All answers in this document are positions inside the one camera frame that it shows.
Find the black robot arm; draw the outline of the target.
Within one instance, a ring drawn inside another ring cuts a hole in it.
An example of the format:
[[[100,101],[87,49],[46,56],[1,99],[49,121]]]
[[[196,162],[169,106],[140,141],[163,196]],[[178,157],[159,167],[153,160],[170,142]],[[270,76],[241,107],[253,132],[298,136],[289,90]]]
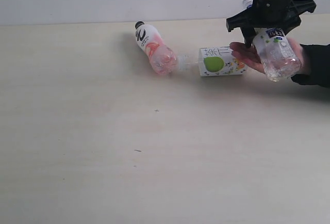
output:
[[[300,26],[300,15],[313,13],[314,0],[253,0],[252,7],[226,19],[229,32],[240,28],[246,47],[250,48],[257,28],[279,28],[287,35]]]

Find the black sleeved forearm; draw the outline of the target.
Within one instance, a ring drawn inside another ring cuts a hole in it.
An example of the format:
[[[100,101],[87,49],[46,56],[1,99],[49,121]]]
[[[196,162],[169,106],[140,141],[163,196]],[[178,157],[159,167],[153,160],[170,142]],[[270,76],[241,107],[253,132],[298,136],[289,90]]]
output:
[[[296,74],[291,80],[299,85],[329,88],[329,44],[302,44],[302,48],[308,59],[309,73]]]

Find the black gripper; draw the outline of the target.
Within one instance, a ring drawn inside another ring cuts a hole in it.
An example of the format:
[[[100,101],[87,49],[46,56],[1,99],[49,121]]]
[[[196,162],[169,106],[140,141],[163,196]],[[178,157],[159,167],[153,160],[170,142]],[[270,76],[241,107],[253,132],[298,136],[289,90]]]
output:
[[[255,1],[251,7],[226,19],[226,28],[229,32],[242,28],[244,44],[250,48],[256,36],[255,28],[280,28],[287,35],[300,26],[300,15],[313,13],[315,9],[314,0],[292,0],[287,6],[283,3],[262,5]]]

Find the open human hand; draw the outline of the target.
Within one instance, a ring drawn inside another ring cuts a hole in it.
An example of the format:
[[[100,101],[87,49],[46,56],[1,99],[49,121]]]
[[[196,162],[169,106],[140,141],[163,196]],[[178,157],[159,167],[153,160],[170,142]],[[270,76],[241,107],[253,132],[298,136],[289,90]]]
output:
[[[288,42],[294,53],[296,54],[297,58],[301,62],[301,69],[298,74],[309,75],[310,63],[309,58],[304,51],[304,48],[292,38],[288,38]],[[232,55],[236,59],[260,73],[265,73],[263,65],[255,48],[247,48],[244,43],[240,42],[232,42],[229,47],[232,49]]]

